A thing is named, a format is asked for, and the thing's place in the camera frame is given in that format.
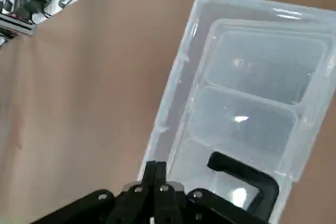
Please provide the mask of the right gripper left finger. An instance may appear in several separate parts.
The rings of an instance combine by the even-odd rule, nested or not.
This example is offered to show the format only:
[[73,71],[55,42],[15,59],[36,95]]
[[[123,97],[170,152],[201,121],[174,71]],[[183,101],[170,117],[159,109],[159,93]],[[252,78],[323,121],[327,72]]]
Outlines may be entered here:
[[33,223],[135,223],[153,185],[156,165],[156,161],[147,162],[142,180],[126,184],[117,196],[99,189]]

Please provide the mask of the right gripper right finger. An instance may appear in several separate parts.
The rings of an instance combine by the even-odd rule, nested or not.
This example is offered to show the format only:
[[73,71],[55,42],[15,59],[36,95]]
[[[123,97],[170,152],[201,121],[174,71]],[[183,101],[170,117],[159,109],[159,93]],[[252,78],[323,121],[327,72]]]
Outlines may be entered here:
[[166,180],[166,162],[156,162],[154,222],[268,223],[268,219],[251,214],[204,188],[185,193],[182,184]]

